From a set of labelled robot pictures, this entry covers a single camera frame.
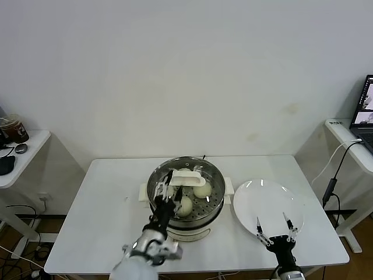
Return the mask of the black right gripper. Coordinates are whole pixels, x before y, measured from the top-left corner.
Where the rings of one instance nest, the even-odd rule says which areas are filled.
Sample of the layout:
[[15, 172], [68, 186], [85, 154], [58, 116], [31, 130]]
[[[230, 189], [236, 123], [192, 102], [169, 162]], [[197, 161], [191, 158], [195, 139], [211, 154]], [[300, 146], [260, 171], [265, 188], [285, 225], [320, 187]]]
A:
[[295, 240], [298, 235], [298, 228], [291, 219], [283, 212], [284, 219], [289, 229], [288, 235], [273, 236], [268, 238], [264, 234], [259, 218], [256, 218], [257, 238], [267, 247], [267, 250], [274, 253], [280, 266], [295, 266], [295, 259], [292, 250], [295, 247]]

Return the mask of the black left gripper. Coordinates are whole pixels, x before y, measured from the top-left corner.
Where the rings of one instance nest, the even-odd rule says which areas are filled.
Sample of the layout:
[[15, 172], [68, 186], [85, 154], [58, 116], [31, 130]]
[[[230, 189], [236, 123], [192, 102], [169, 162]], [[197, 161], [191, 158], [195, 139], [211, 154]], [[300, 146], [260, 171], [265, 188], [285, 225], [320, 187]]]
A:
[[156, 209], [150, 219], [150, 228], [158, 232], [167, 231], [170, 219], [175, 216], [175, 212], [181, 207], [183, 186], [178, 187], [173, 200], [169, 199], [174, 195], [174, 187], [170, 185], [172, 176], [173, 172], [169, 171], [161, 178], [154, 189]]

